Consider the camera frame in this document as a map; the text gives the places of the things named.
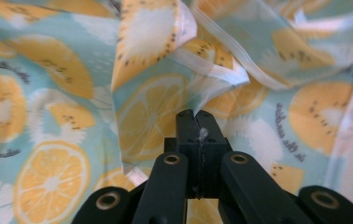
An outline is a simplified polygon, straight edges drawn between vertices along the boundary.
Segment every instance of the metal bolt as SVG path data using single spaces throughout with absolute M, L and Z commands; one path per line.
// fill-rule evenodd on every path
M 101 195 L 96 202 L 97 208 L 109 210 L 114 208 L 120 202 L 120 195 L 116 191 L 111 191 Z
M 329 209 L 337 209 L 340 206 L 339 201 L 326 191 L 317 190 L 311 193 L 311 199 L 320 206 Z
M 180 158 L 176 155 L 169 155 L 164 158 L 164 162 L 170 165 L 175 165 L 180 162 Z
M 234 154 L 230 157 L 230 159 L 237 164 L 244 164 L 248 162 L 248 158 L 243 156 L 243 155 L 238 155 L 238 154 Z

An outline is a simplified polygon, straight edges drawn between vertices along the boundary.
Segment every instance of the fabric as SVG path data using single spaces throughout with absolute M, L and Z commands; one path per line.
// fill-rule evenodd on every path
M 181 110 L 285 190 L 353 202 L 353 1 L 0 0 L 0 223 L 148 179 Z M 189 223 L 221 223 L 216 200 Z

